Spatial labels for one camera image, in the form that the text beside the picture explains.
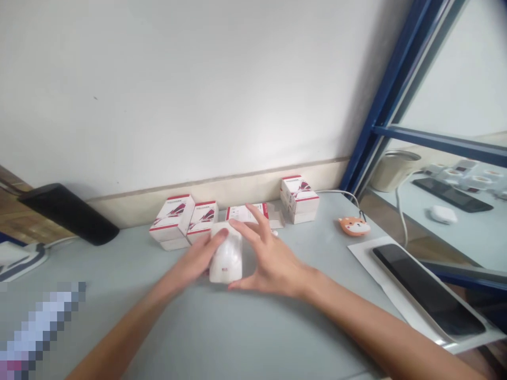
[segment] fox figurine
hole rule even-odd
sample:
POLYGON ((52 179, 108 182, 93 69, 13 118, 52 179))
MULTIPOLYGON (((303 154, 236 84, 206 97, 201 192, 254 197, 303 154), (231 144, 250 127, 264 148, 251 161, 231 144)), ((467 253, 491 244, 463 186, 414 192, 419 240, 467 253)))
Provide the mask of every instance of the fox figurine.
POLYGON ((370 225, 361 218, 350 216, 339 218, 338 221, 343 231, 350 236, 363 236, 371 231, 370 225))

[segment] wall baseboard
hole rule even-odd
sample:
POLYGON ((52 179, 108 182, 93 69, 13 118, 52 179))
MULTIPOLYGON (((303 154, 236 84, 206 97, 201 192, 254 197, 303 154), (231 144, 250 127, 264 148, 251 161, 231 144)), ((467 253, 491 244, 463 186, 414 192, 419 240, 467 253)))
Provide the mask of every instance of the wall baseboard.
POLYGON ((259 203, 279 199, 280 179, 289 175, 301 174, 314 190, 334 189, 338 187, 348 163, 347 157, 286 166, 110 195, 91 199, 88 204, 124 229, 152 223, 164 200, 174 195, 191 194, 196 202, 217 201, 222 210, 245 202, 259 203))

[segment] gray desk surface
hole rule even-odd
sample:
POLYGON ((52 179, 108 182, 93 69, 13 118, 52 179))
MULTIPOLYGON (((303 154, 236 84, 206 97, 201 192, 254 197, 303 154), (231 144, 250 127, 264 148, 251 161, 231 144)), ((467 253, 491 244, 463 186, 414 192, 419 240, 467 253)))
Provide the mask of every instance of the gray desk surface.
MULTIPOLYGON (((341 194, 322 194, 317 220, 288 224, 278 230, 279 237, 300 259, 401 319, 347 248, 362 239, 384 236, 385 232, 372 223, 369 236, 352 238, 337 230, 333 222, 357 213, 358 209, 341 194)), ((58 281, 87 283, 86 302, 59 332, 51 350, 44 353, 37 364, 36 378, 64 378, 183 252, 162 250, 148 235, 148 226, 136 227, 122 230, 116 239, 101 247, 82 240, 56 246, 46 263, 8 284, 12 291, 0 292, 0 302, 8 301, 10 307, 0 314, 3 320, 21 321, 34 308, 37 295, 41 300, 40 292, 54 290, 58 281)), ((255 268, 249 247, 243 260, 247 276, 255 268)), ((124 378, 379 376, 371 359, 310 306, 268 295, 227 292, 225 286, 212 286, 202 278, 168 306, 124 378)))
MULTIPOLYGON (((474 263, 491 270, 507 272, 507 202, 495 199, 487 192, 471 194, 494 207, 493 210, 468 213, 447 203, 429 192, 410 183, 414 179, 425 178, 424 174, 415 174, 400 190, 404 215, 431 235, 451 245, 474 263), (427 209, 439 205, 454 210, 458 223, 446 225, 432 220, 427 209)), ((396 195, 369 189, 372 194, 396 206, 396 195)))

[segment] phone screen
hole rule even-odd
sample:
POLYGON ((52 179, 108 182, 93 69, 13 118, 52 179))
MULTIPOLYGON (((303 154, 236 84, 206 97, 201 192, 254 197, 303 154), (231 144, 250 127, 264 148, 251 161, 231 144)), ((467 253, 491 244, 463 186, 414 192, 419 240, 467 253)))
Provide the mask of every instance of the phone screen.
POLYGON ((484 325, 396 244, 373 249, 373 254, 449 335, 480 334, 484 325))
POLYGON ((416 179, 413 180, 412 183, 466 212, 488 211, 493 209, 493 206, 479 201, 479 199, 456 190, 452 186, 437 181, 434 178, 416 179))

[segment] black cylindrical speaker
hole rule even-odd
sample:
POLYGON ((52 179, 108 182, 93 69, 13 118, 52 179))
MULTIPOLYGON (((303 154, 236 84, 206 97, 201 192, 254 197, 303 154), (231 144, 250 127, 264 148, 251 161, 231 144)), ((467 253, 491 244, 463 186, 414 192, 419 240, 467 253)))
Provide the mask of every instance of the black cylindrical speaker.
POLYGON ((93 245, 106 244, 120 232, 62 184, 30 190, 17 200, 93 245))

